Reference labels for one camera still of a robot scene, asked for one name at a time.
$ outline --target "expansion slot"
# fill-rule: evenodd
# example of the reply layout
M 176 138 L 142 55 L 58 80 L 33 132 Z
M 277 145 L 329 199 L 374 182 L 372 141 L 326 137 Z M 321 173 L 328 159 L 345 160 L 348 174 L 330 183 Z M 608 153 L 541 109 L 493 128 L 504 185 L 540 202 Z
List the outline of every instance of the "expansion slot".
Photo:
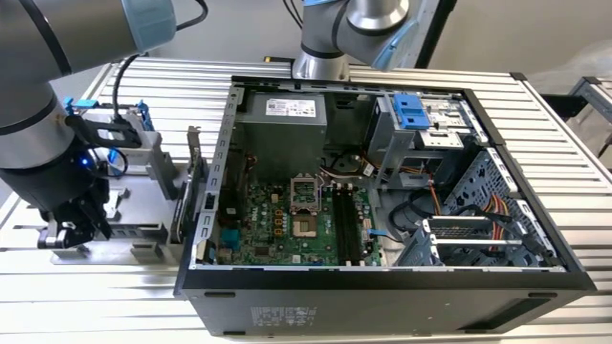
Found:
M 338 264 L 345 265 L 349 262 L 352 265 L 358 265 L 361 260 L 360 233 L 352 191 L 333 190 L 332 200 Z

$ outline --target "metal rail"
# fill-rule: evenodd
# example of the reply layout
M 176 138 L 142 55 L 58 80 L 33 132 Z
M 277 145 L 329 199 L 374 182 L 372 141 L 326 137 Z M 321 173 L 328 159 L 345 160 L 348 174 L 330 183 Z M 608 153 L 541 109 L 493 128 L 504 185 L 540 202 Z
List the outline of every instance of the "metal rail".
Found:
M 114 69 L 108 66 L 86 97 L 109 102 Z M 201 151 L 210 158 L 228 95 L 229 77 L 288 77 L 288 64 L 188 62 L 138 59 L 128 69 L 120 102 L 141 98 L 150 106 L 162 149 L 188 159 L 188 126 L 200 126 Z M 466 87 L 500 127 L 513 158 L 598 293 L 554 310 L 504 335 L 429 338 L 240 338 L 289 343 L 610 343 L 612 342 L 612 176 L 560 122 L 528 82 L 502 73 L 396 70 L 382 74 L 353 67 L 353 81 Z M 62 343 L 96 340 L 205 339 L 209 334 L 188 302 L 172 297 L 176 266 L 52 265 L 50 252 L 36 251 L 37 213 L 14 194 L 0 208 L 0 333 L 28 333 L 13 340 Z M 178 334 L 168 330 L 180 330 Z

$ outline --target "yellow wire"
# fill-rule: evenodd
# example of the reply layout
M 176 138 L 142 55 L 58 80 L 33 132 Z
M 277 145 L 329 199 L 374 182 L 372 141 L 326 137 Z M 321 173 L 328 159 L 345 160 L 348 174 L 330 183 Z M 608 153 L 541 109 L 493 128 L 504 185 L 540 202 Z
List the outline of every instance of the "yellow wire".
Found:
M 509 211 L 508 211 L 508 205 L 505 204 L 504 200 L 501 199 L 501 197 L 497 198 L 498 201 L 501 202 L 501 205 L 504 206 L 504 215 L 509 215 Z M 498 233 L 498 238 L 501 239 L 504 237 L 504 227 L 501 227 L 501 231 Z
M 490 200 L 489 200 L 489 208 L 493 208 L 493 213 L 497 214 L 497 196 L 494 194 L 490 195 Z M 496 223 L 493 222 L 493 233 L 492 233 L 492 239 L 496 240 L 497 239 L 497 235 L 496 235 L 496 232 L 497 232 L 497 225 Z M 496 247 L 490 246 L 488 248 L 489 251 L 494 251 L 496 250 Z
M 380 165 L 372 163 L 370 160 L 366 158 L 366 156 L 362 156 L 361 158 L 365 160 L 366 163 L 369 163 L 373 167 L 376 167 L 376 169 L 380 170 Z M 401 167 L 400 169 L 408 173 L 414 173 L 414 174 L 421 173 L 416 168 L 412 168 L 412 167 Z
M 436 190 L 433 188 L 433 176 L 432 176 L 430 173 L 429 173 L 429 179 L 430 179 L 430 183 L 429 183 L 430 197 L 433 198 L 433 202 L 434 202 L 434 205 L 436 205 L 434 213 L 436 213 L 436 215 L 440 215 L 441 214 L 440 202 L 437 202 Z

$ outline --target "robotic arm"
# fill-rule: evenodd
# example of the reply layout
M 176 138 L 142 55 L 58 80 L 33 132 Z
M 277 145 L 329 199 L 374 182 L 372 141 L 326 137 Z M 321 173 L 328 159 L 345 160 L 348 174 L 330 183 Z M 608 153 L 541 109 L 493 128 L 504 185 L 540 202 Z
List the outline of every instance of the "robotic arm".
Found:
M 202 19 L 208 9 L 196 2 Z M 397 66 L 417 26 L 408 0 L 304 0 L 304 6 L 293 77 L 346 80 L 345 54 L 378 70 Z M 82 134 L 90 123 L 66 115 L 49 81 L 153 49 L 194 23 L 176 25 L 170 0 L 0 0 L 0 178 L 49 223 L 38 248 L 110 236 L 109 182 L 89 155 L 100 146 L 96 130 Z M 120 120 L 105 128 L 125 130 L 134 148 L 137 135 Z
M 110 235 L 108 180 L 86 167 L 90 143 L 65 123 L 49 80 L 145 52 L 174 32 L 170 0 L 0 0 L 0 178 L 49 223 L 38 248 Z
M 384 72 L 402 61 L 417 32 L 408 0 L 304 0 L 296 79 L 348 80 L 346 54 Z

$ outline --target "sticker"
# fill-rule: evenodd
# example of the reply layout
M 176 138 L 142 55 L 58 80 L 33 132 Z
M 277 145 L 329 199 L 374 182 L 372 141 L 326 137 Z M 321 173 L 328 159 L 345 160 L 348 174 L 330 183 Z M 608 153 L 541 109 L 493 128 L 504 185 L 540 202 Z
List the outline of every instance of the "sticker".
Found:
M 316 117 L 314 100 L 268 99 L 265 102 L 268 116 Z
M 364 169 L 364 175 L 370 177 L 373 173 L 373 166 L 370 164 L 366 164 L 365 169 Z
M 250 316 L 258 327 L 312 326 L 316 307 L 250 307 Z

